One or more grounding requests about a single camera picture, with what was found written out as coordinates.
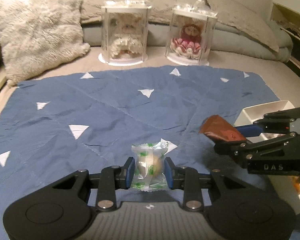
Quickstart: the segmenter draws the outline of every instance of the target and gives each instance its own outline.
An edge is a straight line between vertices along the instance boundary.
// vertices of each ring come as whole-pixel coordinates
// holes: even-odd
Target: acrylic display case
[[[165,56],[180,65],[209,65],[208,56],[218,14],[207,6],[173,9]]]
[[[148,15],[145,1],[108,1],[102,7],[101,62],[109,65],[136,65],[147,59]]]

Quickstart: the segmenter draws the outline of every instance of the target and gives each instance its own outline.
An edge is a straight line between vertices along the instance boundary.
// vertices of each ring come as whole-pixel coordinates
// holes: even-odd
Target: white case base
[[[148,59],[148,56],[146,55],[145,60],[142,60],[142,57],[135,57],[130,59],[111,59],[108,62],[106,62],[105,58],[103,57],[102,53],[99,54],[98,59],[102,63],[106,63],[110,66],[133,66],[138,65],[143,62],[145,62]]]

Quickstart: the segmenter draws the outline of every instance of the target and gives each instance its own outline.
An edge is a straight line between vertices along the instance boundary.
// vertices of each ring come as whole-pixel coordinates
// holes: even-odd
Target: textured grip
[[[76,240],[224,240],[204,216],[187,212],[177,202],[123,202],[113,212],[100,213]]]

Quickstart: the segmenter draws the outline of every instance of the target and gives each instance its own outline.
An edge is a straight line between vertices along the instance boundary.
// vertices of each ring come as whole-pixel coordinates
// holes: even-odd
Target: doll in pink dress
[[[171,40],[170,48],[179,56],[198,59],[201,53],[201,28],[195,24],[184,25],[180,38]]]

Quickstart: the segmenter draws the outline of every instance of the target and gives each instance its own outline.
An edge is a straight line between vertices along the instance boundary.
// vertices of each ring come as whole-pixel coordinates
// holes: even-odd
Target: fluffy white pillow
[[[0,45],[8,85],[85,55],[82,0],[0,0]]]

